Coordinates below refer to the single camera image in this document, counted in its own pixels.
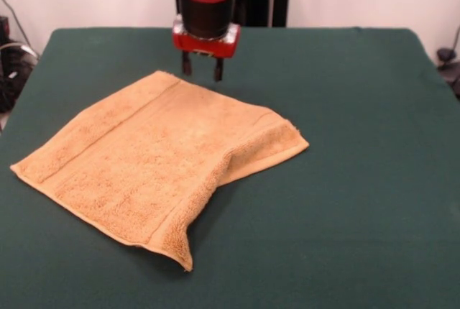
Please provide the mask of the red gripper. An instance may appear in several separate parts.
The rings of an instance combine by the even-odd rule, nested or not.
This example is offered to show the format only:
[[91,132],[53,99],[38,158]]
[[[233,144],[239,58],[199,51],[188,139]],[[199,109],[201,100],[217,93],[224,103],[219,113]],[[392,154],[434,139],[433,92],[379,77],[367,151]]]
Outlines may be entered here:
[[202,39],[189,34],[184,27],[183,18],[178,14],[172,25],[172,39],[174,45],[182,51],[182,72],[185,75],[192,73],[189,52],[210,55],[216,58],[213,79],[219,82],[223,78],[224,59],[234,56],[239,42],[241,27],[231,23],[223,37],[217,39]]

